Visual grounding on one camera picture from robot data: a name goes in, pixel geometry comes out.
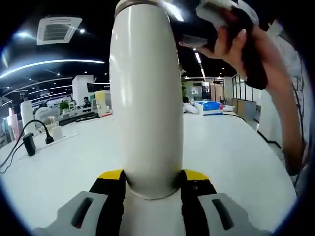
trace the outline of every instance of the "ceiling air conditioner vent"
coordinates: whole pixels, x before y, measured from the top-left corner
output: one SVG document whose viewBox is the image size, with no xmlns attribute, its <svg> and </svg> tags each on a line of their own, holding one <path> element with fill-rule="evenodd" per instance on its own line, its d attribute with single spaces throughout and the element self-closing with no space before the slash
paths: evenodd
<svg viewBox="0 0 315 236">
<path fill-rule="evenodd" d="M 37 45 L 69 43 L 82 18 L 51 17 L 39 21 Z"/>
</svg>

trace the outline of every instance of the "potted plant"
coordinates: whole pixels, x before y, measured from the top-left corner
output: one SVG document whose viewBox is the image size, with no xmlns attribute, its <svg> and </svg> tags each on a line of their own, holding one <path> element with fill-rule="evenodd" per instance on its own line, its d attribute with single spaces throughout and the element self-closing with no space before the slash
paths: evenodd
<svg viewBox="0 0 315 236">
<path fill-rule="evenodd" d="M 61 101 L 59 108 L 63 114 L 66 114 L 69 111 L 69 104 L 67 102 Z"/>
</svg>

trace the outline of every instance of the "ceiling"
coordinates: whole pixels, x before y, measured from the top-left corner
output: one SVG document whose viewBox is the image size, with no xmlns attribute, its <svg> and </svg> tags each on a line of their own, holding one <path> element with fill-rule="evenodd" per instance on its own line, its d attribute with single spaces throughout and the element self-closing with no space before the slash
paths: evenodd
<svg viewBox="0 0 315 236">
<path fill-rule="evenodd" d="M 104 64 L 87 62 L 63 62 L 37 65 L 25 68 L 0 78 L 0 96 L 4 96 L 15 89 L 28 86 L 22 90 L 28 93 L 71 85 L 71 80 L 76 75 L 93 74 L 97 83 L 109 82 L 109 51 L 112 26 L 114 23 L 114 11 L 117 0 L 110 1 L 88 1 L 84 4 L 70 4 L 67 1 L 49 1 L 44 5 L 38 5 L 34 11 L 13 34 L 2 51 L 0 61 L 0 74 L 32 63 L 61 60 L 82 59 L 103 61 Z M 176 5 L 184 22 L 179 22 L 171 17 L 171 26 L 176 42 L 183 34 L 205 38 L 216 38 L 213 25 L 196 16 L 194 11 L 198 1 L 175 0 Z M 267 22 L 271 20 L 270 14 L 266 14 L 265 6 L 257 5 L 255 1 L 248 2 L 258 13 L 261 27 L 266 28 Z M 40 19 L 55 16 L 72 16 L 82 18 L 79 29 L 85 29 L 81 34 L 77 30 L 67 44 L 36 45 L 36 35 Z M 17 33 L 26 32 L 31 37 L 18 37 Z M 184 76 L 202 76 L 200 66 L 192 49 L 178 46 L 178 56 L 182 68 L 186 71 Z M 206 76 L 233 76 L 235 70 L 222 60 L 209 59 L 201 55 L 202 66 Z M 34 83 L 52 80 L 56 78 L 68 78 L 65 80 L 50 81 L 34 85 Z M 104 85 L 98 85 L 99 89 L 105 89 Z M 65 92 L 67 88 L 56 88 L 54 94 Z M 29 95 L 29 100 L 36 99 L 39 93 Z"/>
</svg>

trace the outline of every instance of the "black power adapter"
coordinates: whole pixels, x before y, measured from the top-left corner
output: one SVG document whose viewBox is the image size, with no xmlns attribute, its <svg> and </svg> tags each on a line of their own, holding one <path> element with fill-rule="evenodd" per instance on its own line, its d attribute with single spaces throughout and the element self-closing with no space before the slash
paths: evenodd
<svg viewBox="0 0 315 236">
<path fill-rule="evenodd" d="M 29 156 L 34 156 L 36 153 L 36 146 L 34 143 L 34 139 L 33 139 L 33 134 L 32 133 L 28 133 L 26 135 L 24 135 L 23 137 L 23 142 L 25 145 L 25 149 L 28 152 Z"/>
</svg>

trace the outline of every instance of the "white cylindrical bottle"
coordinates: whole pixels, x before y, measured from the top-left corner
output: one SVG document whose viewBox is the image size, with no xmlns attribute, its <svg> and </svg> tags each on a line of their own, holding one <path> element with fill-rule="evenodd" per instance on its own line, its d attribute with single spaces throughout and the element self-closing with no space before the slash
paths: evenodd
<svg viewBox="0 0 315 236">
<path fill-rule="evenodd" d="M 34 115 L 33 115 L 33 108 L 32 108 L 32 101 L 24 101 L 21 103 L 21 116 L 22 116 L 22 124 L 23 127 L 31 120 L 34 119 Z M 37 130 L 36 130 L 36 126 L 35 123 L 31 123 L 29 124 L 25 130 L 24 130 L 25 134 L 28 133 L 33 133 L 34 137 L 37 135 Z"/>
<path fill-rule="evenodd" d="M 182 169 L 181 75 L 164 10 L 130 2 L 117 7 L 112 33 L 112 106 L 131 189 L 158 199 L 178 189 L 175 180 Z"/>
</svg>

